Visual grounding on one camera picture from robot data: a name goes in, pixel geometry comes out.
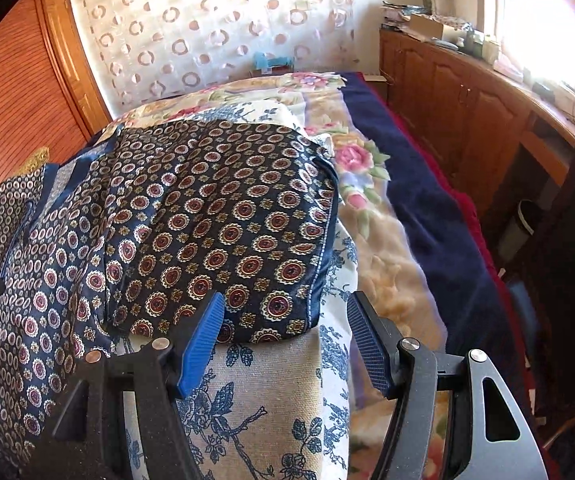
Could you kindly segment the wooden window-side cabinet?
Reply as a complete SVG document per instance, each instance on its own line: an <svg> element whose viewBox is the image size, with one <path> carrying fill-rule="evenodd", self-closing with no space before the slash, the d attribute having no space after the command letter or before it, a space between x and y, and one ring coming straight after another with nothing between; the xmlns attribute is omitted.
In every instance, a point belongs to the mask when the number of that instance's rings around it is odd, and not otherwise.
<svg viewBox="0 0 575 480"><path fill-rule="evenodd" d="M387 103L459 191L485 214L519 153L530 181L562 184L575 125L537 94L467 55L380 32Z"/></svg>

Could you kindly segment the blue white floral cover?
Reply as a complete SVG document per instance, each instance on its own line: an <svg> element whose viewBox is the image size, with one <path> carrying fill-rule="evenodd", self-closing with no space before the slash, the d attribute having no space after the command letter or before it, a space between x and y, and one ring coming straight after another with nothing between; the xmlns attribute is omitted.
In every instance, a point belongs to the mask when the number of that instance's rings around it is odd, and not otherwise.
<svg viewBox="0 0 575 480"><path fill-rule="evenodd" d="M217 347L176 406L215 479L332 479L348 454L347 295L356 247L338 221L328 136L264 100L129 118L112 167L106 315L169 335L210 292Z"/></svg>

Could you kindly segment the sheer circle-pattern curtain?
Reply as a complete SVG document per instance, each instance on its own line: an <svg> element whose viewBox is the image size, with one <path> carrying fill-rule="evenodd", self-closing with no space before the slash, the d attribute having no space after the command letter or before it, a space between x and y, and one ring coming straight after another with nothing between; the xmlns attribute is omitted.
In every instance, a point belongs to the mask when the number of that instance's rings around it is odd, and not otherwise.
<svg viewBox="0 0 575 480"><path fill-rule="evenodd" d="M356 63L353 0L70 0L109 113L284 58L294 72Z"/></svg>

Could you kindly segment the navy patterned silk garment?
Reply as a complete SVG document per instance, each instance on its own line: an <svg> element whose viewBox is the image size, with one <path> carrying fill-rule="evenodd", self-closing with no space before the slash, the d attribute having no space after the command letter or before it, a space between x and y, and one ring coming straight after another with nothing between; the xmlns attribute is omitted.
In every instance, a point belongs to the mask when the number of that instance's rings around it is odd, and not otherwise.
<svg viewBox="0 0 575 480"><path fill-rule="evenodd" d="M27 465L86 352L224 298L224 342L316 326L337 222L327 150L271 124L122 128L0 184L0 462Z"/></svg>

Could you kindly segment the pink floral quilt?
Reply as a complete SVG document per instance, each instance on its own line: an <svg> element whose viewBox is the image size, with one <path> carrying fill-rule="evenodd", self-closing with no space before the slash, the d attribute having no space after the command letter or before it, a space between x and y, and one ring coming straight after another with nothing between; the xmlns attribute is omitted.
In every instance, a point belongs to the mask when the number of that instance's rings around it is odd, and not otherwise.
<svg viewBox="0 0 575 480"><path fill-rule="evenodd" d="M442 349L447 335L405 228L386 196L386 154L353 123L334 73L220 84L142 105L125 126L225 118L289 126L329 148L341 202L318 326L284 344L224 344L179 408L207 479L365 479L394 403L370 384L350 337L355 290L400 332Z"/></svg>

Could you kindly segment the wooden louvered wardrobe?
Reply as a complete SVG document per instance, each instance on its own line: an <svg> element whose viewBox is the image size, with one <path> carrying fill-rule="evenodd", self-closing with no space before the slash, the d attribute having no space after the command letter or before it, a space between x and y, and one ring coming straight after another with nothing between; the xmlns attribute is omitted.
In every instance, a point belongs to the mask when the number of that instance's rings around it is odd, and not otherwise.
<svg viewBox="0 0 575 480"><path fill-rule="evenodd" d="M70 0L19 0L0 23L0 183L47 148L64 162L110 121Z"/></svg>

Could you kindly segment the navy bed blanket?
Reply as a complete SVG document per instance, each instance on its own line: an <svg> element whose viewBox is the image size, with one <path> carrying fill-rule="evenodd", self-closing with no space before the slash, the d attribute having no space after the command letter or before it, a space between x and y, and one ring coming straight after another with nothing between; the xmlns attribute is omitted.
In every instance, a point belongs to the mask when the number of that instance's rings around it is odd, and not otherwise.
<svg viewBox="0 0 575 480"><path fill-rule="evenodd" d="M444 323L447 350L487 352L525 414L531 412L524 345L509 292L498 278L470 197L455 191L359 73L343 96L358 130L388 155L386 196L405 228Z"/></svg>

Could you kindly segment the cardboard box on cabinet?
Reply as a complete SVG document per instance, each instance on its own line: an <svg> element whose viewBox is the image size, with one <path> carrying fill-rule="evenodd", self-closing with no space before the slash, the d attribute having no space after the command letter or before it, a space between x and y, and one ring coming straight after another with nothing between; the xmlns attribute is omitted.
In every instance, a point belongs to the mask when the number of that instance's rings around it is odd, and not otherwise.
<svg viewBox="0 0 575 480"><path fill-rule="evenodd" d="M412 32L427 39L440 39L445 41L457 41L461 32L449 25L439 23L426 15L414 14L408 22L408 27Z"/></svg>

